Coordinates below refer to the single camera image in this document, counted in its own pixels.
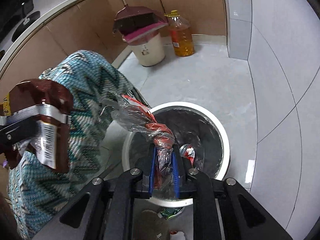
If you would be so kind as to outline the dark red snack package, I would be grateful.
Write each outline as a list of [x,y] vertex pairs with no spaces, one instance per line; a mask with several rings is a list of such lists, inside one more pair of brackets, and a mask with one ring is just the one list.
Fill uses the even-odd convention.
[[1,102],[1,128],[34,118],[39,132],[33,138],[14,144],[8,153],[3,153],[9,167],[17,167],[24,153],[30,152],[49,169],[68,172],[72,110],[73,96],[65,86],[47,79],[18,83]]

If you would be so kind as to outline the clear red plastic wrapper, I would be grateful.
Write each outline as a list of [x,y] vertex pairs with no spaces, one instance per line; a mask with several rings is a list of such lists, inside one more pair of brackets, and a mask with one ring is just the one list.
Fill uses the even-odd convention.
[[[116,99],[103,99],[105,107],[111,107],[111,116],[122,128],[129,132],[140,133],[145,139],[156,146],[156,166],[154,189],[168,192],[175,198],[172,180],[171,154],[174,150],[175,136],[165,125],[157,122],[148,107],[128,95],[117,96]],[[149,174],[151,158],[147,161],[144,172],[149,191]]]

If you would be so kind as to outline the white round trash bin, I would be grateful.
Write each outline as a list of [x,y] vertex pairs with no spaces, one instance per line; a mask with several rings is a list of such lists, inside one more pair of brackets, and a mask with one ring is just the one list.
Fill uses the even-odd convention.
[[230,162],[230,146],[227,133],[217,117],[205,108],[189,102],[169,102],[151,109],[156,120],[165,124],[175,136],[176,145],[171,154],[170,169],[161,187],[154,188],[150,203],[161,207],[183,207],[193,203],[191,198],[176,195],[178,166],[182,163],[182,151],[192,146],[195,152],[192,167],[210,178],[222,180]]

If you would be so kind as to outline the crushed red soda can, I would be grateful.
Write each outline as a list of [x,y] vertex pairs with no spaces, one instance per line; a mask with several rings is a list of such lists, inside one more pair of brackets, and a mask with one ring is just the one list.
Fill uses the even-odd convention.
[[195,160],[195,150],[191,144],[184,144],[180,147],[180,156],[187,158],[193,165]]

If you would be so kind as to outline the green snack wrapper on floor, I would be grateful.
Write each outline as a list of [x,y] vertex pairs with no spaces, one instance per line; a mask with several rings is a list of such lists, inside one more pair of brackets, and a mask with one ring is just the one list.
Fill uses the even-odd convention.
[[165,220],[170,220],[179,216],[184,211],[184,209],[185,207],[166,207],[159,211],[159,213],[157,213],[157,216]]

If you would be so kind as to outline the blue zigzag knitted cloth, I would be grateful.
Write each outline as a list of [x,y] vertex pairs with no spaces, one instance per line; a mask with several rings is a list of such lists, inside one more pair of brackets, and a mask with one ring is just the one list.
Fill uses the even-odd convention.
[[25,152],[9,171],[9,197],[23,239],[33,238],[61,208],[107,165],[100,145],[112,122],[105,99],[135,95],[133,84],[100,54],[79,50],[41,79],[53,80],[70,90],[74,99],[68,140],[69,171],[57,173]]

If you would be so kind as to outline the cream plastic bucket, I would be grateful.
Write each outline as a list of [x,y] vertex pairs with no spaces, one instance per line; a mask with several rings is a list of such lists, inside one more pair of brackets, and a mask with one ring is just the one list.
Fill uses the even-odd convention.
[[158,30],[131,42],[128,42],[124,36],[122,36],[122,39],[128,44],[138,62],[144,67],[154,66],[165,58],[164,47]]

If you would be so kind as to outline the yellow cooking oil bottle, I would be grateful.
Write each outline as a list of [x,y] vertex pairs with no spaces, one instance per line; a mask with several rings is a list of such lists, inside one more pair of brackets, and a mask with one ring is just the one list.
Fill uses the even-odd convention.
[[177,10],[165,14],[175,55],[187,57],[195,53],[190,23]]

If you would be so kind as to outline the maroon dustpan with broom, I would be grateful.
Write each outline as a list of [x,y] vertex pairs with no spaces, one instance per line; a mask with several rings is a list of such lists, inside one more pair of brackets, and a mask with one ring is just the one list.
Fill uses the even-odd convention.
[[116,13],[113,33],[119,32],[125,42],[132,43],[168,25],[159,11],[140,6],[132,7],[123,2],[123,9]]

